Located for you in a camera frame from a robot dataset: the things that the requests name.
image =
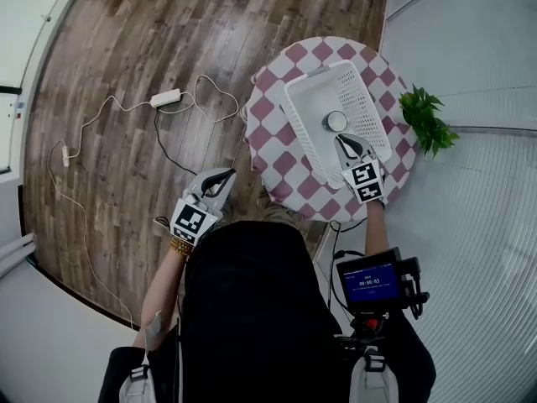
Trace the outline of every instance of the dark wooden floorboard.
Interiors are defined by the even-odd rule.
[[[81,125],[108,95],[129,107],[176,87],[192,92],[202,73],[242,106],[253,88],[250,77],[297,40],[339,35],[377,49],[384,6],[385,0],[77,0],[51,50],[30,118],[24,221],[37,235],[38,261],[76,292],[126,318],[91,275],[82,211],[52,186],[46,161],[54,142],[65,139],[75,148]],[[234,107],[207,81],[200,82],[198,98],[211,118]],[[152,220],[170,217],[192,179],[164,157],[153,124],[149,107],[124,113],[109,102],[85,129],[81,155],[70,168],[63,167],[60,148],[51,162],[60,189],[88,211],[86,239],[97,275],[136,322],[169,241]],[[214,125],[192,109],[160,115],[160,129],[170,156],[194,171],[234,161],[235,218],[256,217],[260,181],[250,171],[239,117]],[[314,253],[326,225],[296,217]]]

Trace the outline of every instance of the wrist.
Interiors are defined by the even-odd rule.
[[[171,246],[169,247],[169,251],[168,251],[167,256],[170,257],[174,261],[182,261],[182,260],[187,258],[185,254],[183,254],[180,251],[175,250]]]
[[[188,257],[192,252],[193,248],[194,247],[190,243],[187,243],[184,240],[175,236],[169,241],[169,250],[175,251],[181,256]]]
[[[380,200],[372,200],[366,203],[368,212],[384,212],[384,204]]]

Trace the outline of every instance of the round table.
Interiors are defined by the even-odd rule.
[[[280,103],[286,82],[339,60],[350,60],[357,67],[392,145],[392,156],[383,163],[387,201],[399,194],[419,150],[414,130],[394,122],[394,118],[402,120],[398,99],[406,85],[374,50],[339,37],[305,39],[282,50],[252,78],[255,87],[245,107],[244,137],[253,170],[260,174],[272,200],[317,221],[358,220],[366,216],[366,208],[346,186],[333,189],[311,170]]]

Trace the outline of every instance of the white basket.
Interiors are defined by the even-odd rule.
[[[338,133],[322,127],[322,119],[332,111],[345,113],[348,125],[342,133],[366,139],[382,162],[392,155],[392,147],[377,109],[356,66],[338,61],[287,82],[282,107],[300,141],[313,170],[332,188],[341,188],[341,164],[334,138]]]

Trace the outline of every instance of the camera screen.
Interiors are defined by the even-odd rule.
[[[382,264],[343,274],[351,303],[399,298],[397,275],[392,264]]]

